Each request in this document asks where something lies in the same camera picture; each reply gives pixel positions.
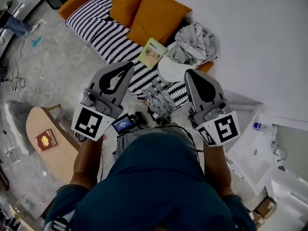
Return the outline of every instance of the jeans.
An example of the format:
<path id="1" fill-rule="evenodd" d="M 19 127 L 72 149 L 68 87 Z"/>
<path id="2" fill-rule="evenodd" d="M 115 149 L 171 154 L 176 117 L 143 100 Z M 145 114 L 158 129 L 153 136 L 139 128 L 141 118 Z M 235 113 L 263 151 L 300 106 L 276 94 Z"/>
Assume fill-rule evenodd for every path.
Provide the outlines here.
<path id="1" fill-rule="evenodd" d="M 11 15 L 6 24 L 4 25 L 3 29 L 8 29 L 14 34 L 16 34 L 18 37 L 22 38 L 25 33 L 31 31 L 32 27 Z"/>

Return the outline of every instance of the red book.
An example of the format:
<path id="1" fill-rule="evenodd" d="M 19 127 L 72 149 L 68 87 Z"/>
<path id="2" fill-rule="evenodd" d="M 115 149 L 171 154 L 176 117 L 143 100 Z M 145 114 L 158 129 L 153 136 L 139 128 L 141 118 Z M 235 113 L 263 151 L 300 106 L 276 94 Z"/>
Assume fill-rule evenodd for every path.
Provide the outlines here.
<path id="1" fill-rule="evenodd" d="M 54 138 L 54 135 L 51 129 L 41 133 L 38 135 L 35 140 L 37 141 L 38 147 L 41 152 L 50 149 L 57 145 L 57 141 Z"/>

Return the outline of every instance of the black and white striped blanket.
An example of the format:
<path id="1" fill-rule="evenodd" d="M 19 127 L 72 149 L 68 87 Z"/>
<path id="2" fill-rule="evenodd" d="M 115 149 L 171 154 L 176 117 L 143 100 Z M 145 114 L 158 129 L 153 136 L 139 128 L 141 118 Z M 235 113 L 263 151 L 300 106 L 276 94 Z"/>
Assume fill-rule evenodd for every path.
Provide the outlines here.
<path id="1" fill-rule="evenodd" d="M 188 100 L 184 82 L 175 82 L 168 86 L 162 83 L 156 69 L 149 70 L 138 61 L 143 47 L 126 37 L 129 28 L 124 27 L 109 17 L 112 0 L 90 0 L 77 9 L 66 21 L 72 29 L 92 47 L 109 64 L 121 61 L 132 61 L 135 73 L 128 90 L 140 101 L 145 101 L 142 90 L 151 86 L 154 79 L 170 94 L 176 109 Z"/>

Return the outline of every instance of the sofa armrest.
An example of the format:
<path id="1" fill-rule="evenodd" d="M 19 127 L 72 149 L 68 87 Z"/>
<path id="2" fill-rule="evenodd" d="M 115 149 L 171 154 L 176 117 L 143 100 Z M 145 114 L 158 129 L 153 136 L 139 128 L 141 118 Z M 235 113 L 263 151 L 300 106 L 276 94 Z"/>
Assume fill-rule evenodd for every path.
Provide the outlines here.
<path id="1" fill-rule="evenodd" d="M 67 19 L 73 12 L 75 12 L 80 6 L 85 4 L 89 0 L 68 0 L 58 10 L 59 15 L 63 19 Z"/>

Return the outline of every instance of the wooden table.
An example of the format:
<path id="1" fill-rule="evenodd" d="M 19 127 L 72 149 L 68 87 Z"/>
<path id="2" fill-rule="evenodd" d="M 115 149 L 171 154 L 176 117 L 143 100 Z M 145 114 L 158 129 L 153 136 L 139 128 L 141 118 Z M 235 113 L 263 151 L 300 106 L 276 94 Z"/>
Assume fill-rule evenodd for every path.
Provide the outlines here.
<path id="1" fill-rule="evenodd" d="M 50 114 L 49 110 L 57 107 L 60 107 L 60 105 L 55 105 L 51 108 L 34 107 L 27 118 L 26 131 L 33 147 L 53 174 L 64 183 L 69 183 L 73 176 L 74 161 L 77 157 L 79 144 L 61 128 Z M 41 152 L 35 138 L 48 129 L 52 130 L 58 144 Z"/>

